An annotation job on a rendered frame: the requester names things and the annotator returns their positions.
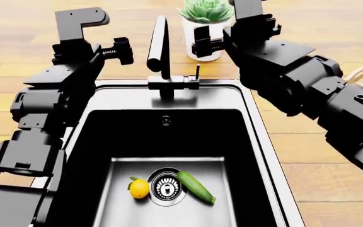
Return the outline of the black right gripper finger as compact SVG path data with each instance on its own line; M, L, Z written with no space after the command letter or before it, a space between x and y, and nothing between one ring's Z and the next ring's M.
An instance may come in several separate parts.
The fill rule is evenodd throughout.
M194 29L194 44L195 45L215 45L223 42L222 38L211 38L210 27L201 26Z
M192 45L192 54L197 59L218 59L222 50L223 45Z

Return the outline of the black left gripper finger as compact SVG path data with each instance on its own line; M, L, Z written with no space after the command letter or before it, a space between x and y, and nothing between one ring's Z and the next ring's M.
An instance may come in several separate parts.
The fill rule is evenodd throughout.
M114 38L113 49L130 49L129 39L127 37Z
M134 63L133 51L130 46L117 47L118 59L122 66Z

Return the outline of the black sink faucet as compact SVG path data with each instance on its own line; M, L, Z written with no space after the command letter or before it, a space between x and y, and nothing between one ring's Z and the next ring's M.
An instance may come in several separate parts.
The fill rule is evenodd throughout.
M148 77L148 88L158 90L162 100L174 99L175 90L197 90L200 81L194 75L172 76L170 71L170 43L168 22L165 16L156 18L146 66L154 73Z

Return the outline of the stainless steel kitchen sink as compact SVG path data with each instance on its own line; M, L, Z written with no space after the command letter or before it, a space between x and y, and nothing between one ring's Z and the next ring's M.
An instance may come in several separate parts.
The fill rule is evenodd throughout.
M234 81L176 90L170 101L145 81L98 81L66 151L49 227L305 227L253 97ZM170 207L130 195L130 177L164 167L189 172L215 204L187 188Z

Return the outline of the white plant pot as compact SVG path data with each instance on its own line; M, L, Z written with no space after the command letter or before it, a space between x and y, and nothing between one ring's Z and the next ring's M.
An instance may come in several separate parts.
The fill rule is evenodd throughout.
M208 24L211 39L222 38L223 29L226 28L227 26L231 26L233 21L234 21L234 19L230 18L230 19L220 22L220 23ZM185 18L182 18L182 24L183 24L184 34L185 34L186 53L187 53L187 56L189 56L189 58L199 61L199 62L212 62L212 61L220 58L220 56L221 56L220 50L213 52L212 55L210 55L210 56L201 57L201 58L198 58L192 52L192 44L194 43L194 29L202 27L202 26L207 26L207 24L191 22Z

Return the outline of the green succulent plant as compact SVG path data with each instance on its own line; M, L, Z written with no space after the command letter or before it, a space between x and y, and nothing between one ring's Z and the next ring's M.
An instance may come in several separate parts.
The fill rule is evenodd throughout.
M228 0L184 0L183 8L177 11L186 20L200 24L224 22L234 14Z

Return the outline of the yellow lemon with leaf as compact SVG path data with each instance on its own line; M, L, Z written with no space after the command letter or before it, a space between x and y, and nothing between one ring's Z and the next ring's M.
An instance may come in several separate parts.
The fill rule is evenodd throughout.
M149 194L149 184L146 180L137 177L130 177L131 183L128 185L130 195L135 199L143 199Z

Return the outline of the green zucchini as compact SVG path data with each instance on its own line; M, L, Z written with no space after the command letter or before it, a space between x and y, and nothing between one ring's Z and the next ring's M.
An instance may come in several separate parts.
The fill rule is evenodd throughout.
M176 177L184 187L201 201L211 205L215 204L216 198L189 172L178 172Z

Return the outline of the round metal drain strainer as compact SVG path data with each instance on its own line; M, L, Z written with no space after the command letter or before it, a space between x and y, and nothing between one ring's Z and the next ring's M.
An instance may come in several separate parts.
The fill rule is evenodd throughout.
M156 205L170 207L179 204L187 195L187 189L177 177L180 170L172 167L159 168L152 172L149 184L149 199Z

